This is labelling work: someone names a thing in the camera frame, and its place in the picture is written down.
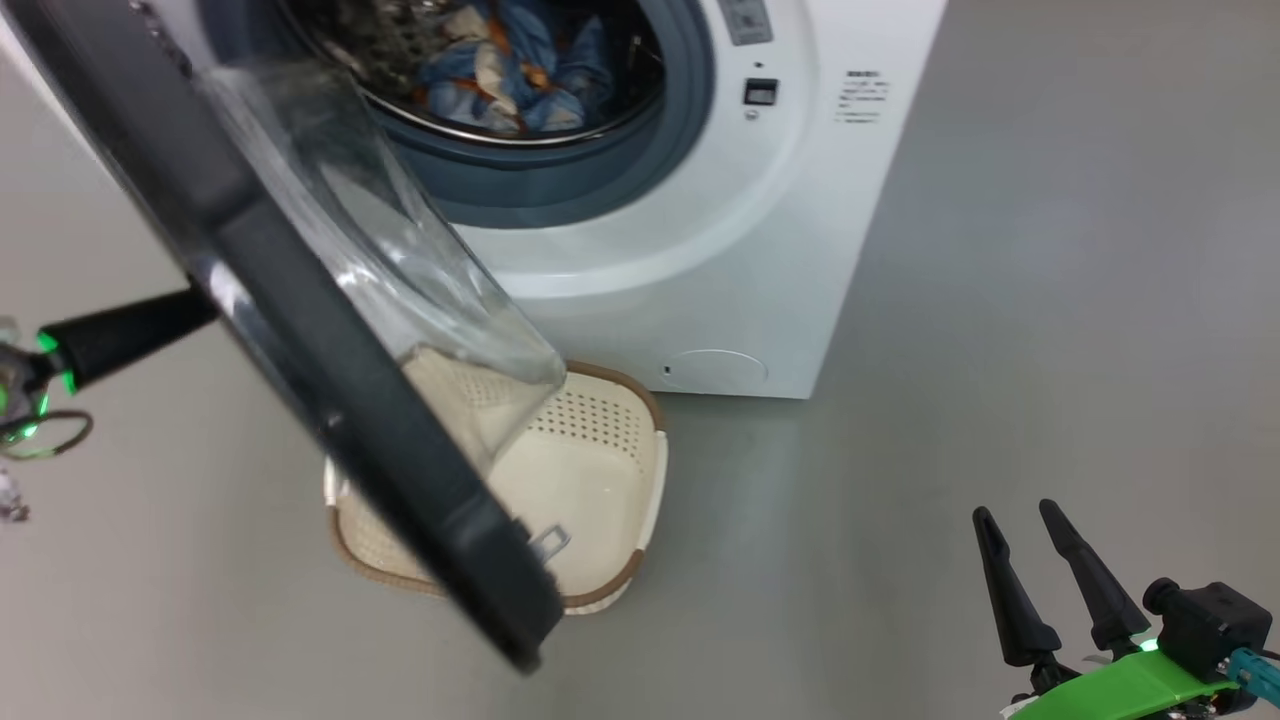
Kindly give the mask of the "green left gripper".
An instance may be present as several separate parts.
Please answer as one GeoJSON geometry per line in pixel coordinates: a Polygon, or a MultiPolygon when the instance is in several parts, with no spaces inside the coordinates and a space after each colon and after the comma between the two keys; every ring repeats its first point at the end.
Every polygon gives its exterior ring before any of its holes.
{"type": "Polygon", "coordinates": [[[17,319],[1,319],[1,442],[17,448],[55,423],[49,383],[61,375],[77,393],[105,380],[220,316],[191,286],[137,302],[56,322],[38,329],[36,346],[20,343],[17,319]]]}

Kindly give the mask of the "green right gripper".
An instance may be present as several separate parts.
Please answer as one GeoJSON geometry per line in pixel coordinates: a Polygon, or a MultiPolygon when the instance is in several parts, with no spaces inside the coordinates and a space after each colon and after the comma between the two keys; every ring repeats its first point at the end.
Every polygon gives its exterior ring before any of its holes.
{"type": "MultiPolygon", "coordinates": [[[[1130,653],[1005,708],[1006,719],[1217,719],[1236,702],[1240,687],[1225,678],[1202,682],[1160,650],[1140,650],[1147,616],[1094,548],[1051,498],[1038,505],[1057,555],[1075,579],[1100,651],[1130,653]]],[[[1055,661],[1062,643],[1032,603],[1011,562],[1009,543],[992,512],[972,514],[986,587],[1004,661],[1030,667],[1055,661]]]]}

